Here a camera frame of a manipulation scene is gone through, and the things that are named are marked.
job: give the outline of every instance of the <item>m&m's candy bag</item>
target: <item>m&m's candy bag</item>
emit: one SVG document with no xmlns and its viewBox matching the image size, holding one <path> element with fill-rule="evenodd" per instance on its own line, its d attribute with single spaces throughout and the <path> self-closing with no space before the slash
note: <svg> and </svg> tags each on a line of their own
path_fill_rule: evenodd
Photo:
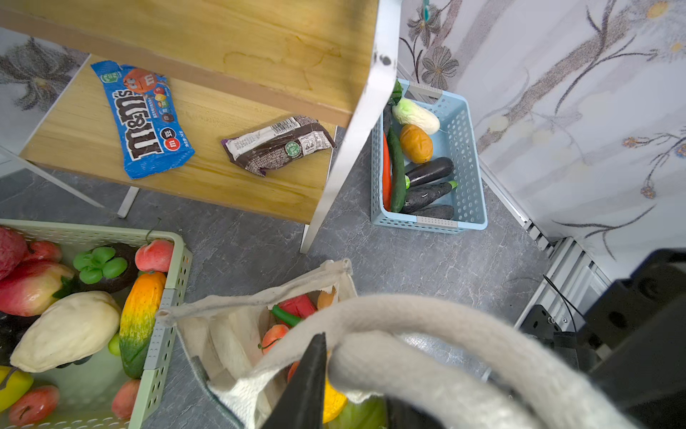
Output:
<svg viewBox="0 0 686 429">
<path fill-rule="evenodd" d="M 196 153 L 176 121 L 167 78 L 114 61 L 91 67 L 105 88 L 131 179 L 180 167 Z"/>
</svg>

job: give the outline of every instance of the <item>barcode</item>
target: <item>barcode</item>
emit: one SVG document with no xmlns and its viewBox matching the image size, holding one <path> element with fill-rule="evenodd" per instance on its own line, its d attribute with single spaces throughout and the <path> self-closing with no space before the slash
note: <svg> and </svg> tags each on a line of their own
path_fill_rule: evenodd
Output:
<svg viewBox="0 0 686 429">
<path fill-rule="evenodd" d="M 300 124 L 292 117 L 272 125 L 272 130 L 276 133 L 276 135 L 285 134 L 290 130 L 295 130 L 296 128 L 300 128 Z"/>
</svg>

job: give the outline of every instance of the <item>white table leg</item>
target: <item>white table leg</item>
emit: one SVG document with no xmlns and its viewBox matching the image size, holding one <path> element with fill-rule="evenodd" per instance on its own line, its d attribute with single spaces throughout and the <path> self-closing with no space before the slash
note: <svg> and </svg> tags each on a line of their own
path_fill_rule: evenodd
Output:
<svg viewBox="0 0 686 429">
<path fill-rule="evenodd" d="M 136 195 L 138 195 L 138 191 L 140 190 L 141 188 L 129 186 L 129 190 L 126 192 L 124 201 L 122 201 L 121 206 L 119 206 L 117 216 L 124 219 L 126 215 L 128 215 L 128 211 L 131 210 L 131 205 L 133 205 L 133 201 L 136 199 Z"/>
<path fill-rule="evenodd" d="M 56 178 L 52 174 L 44 171 L 40 167 L 34 165 L 33 163 L 30 163 L 29 161 L 26 161 L 24 158 L 21 158 L 14 153 L 10 152 L 9 150 L 5 149 L 4 147 L 0 146 L 0 153 L 5 155 L 6 157 L 12 159 L 13 161 L 16 161 L 20 163 L 24 168 L 36 173 L 40 177 L 44 178 L 45 180 L 54 183 L 55 185 L 61 187 L 65 191 L 69 192 L 70 194 L 77 196 L 78 198 L 81 198 L 83 201 L 87 202 L 90 205 L 94 205 L 98 207 L 99 209 L 104 209 L 109 211 L 110 213 L 113 213 L 112 210 L 108 209 L 107 207 L 103 206 L 96 200 L 93 200 L 91 197 L 83 194 L 81 191 L 73 188 L 72 186 L 69 186 L 68 184 L 62 182 L 60 179 Z"/>
<path fill-rule="evenodd" d="M 401 0 L 379 0 L 374 48 L 367 83 L 340 144 L 324 193 L 309 225 L 305 225 L 300 252 L 309 251 L 333 201 L 348 177 L 370 131 L 383 112 L 396 80 Z"/>
</svg>

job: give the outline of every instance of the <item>wooden shelf board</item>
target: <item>wooden shelf board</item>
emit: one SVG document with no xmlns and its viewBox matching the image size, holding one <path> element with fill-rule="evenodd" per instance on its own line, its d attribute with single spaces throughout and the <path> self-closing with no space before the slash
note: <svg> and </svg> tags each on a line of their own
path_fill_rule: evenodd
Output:
<svg viewBox="0 0 686 429">
<path fill-rule="evenodd" d="M 375 0 L 0 0 L 0 26 L 347 126 Z"/>
<path fill-rule="evenodd" d="M 91 56 L 89 64 L 102 60 Z M 309 224 L 327 180 L 331 150 L 296 160 L 265 178 L 256 176 L 229 162 L 221 139 L 291 114 L 173 78 L 169 87 L 179 123 L 196 150 L 182 167 L 128 178 L 112 111 L 89 65 L 74 77 L 21 156 L 45 167 Z M 322 125 L 333 136 L 335 126 Z"/>
</svg>

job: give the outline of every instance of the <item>wall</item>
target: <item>wall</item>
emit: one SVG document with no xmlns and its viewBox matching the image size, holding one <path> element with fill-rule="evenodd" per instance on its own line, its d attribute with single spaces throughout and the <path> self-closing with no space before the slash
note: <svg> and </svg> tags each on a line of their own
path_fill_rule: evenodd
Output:
<svg viewBox="0 0 686 429">
<path fill-rule="evenodd" d="M 15 154 L 87 54 L 0 28 L 0 145 Z M 21 167 L 0 154 L 0 177 Z"/>
<path fill-rule="evenodd" d="M 399 74 L 463 95 L 480 160 L 611 279 L 686 247 L 685 0 L 403 3 Z"/>
</svg>

